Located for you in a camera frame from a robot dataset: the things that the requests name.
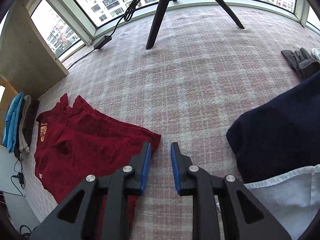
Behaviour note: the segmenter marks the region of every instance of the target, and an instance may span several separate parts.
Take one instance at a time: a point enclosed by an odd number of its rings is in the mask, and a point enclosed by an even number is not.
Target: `yellow printed logo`
[[[43,142],[44,141],[44,136],[45,136],[45,132],[47,131],[47,127],[46,126],[41,126],[40,128],[40,139]]]

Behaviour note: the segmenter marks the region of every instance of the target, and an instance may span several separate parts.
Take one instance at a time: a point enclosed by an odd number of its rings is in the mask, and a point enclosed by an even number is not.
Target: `silver screw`
[[[91,182],[91,181],[94,181],[96,179],[96,176],[94,175],[88,175],[86,178],[85,178],[88,182]]]
[[[236,180],[236,177],[229,174],[226,176],[226,180],[229,181],[229,182],[234,182]]]
[[[129,166],[129,165],[127,165],[127,166],[124,166],[124,167],[122,168],[122,170],[123,170],[124,172],[130,172],[130,171],[132,171],[132,167]]]
[[[195,165],[191,165],[191,166],[189,167],[189,170],[190,170],[190,171],[193,171],[193,172],[196,172],[196,171],[199,171],[199,167],[198,167],[198,166],[195,166]]]

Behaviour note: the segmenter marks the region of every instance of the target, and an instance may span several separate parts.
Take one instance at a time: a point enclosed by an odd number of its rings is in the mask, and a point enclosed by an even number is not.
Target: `tripod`
[[[234,22],[238,25],[239,28],[244,29],[244,26],[238,19],[238,17],[234,14],[234,12],[230,9],[230,7],[225,3],[224,0],[215,0],[226,12],[227,14],[234,20]],[[153,18],[151,30],[149,33],[146,49],[151,49],[155,42],[156,38],[165,14],[165,11],[168,7],[169,0],[159,0],[158,7],[156,10],[155,17]]]

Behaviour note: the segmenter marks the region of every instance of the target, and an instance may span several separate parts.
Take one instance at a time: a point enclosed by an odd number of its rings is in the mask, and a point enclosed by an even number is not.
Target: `dark blue cloth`
[[[17,140],[18,118],[23,100],[23,92],[16,95],[9,107],[7,116],[5,118],[4,137],[2,145],[12,153]]]
[[[242,114],[227,140],[245,183],[320,164],[320,72]]]

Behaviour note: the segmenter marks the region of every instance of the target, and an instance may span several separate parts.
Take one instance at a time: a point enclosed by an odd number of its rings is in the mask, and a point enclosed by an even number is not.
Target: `white garment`
[[[316,60],[320,61],[320,49],[318,48],[311,49],[311,54]]]
[[[23,98],[24,102],[24,106],[23,106],[23,110],[22,110],[22,117],[21,117],[21,121],[19,123],[19,151],[21,153],[29,153],[30,152],[30,148],[24,138],[24,135],[22,133],[22,128],[23,128],[23,123],[24,120],[26,118],[26,113],[27,110],[30,106],[31,103],[31,96],[27,95]]]
[[[297,240],[320,208],[320,164],[244,184]]]

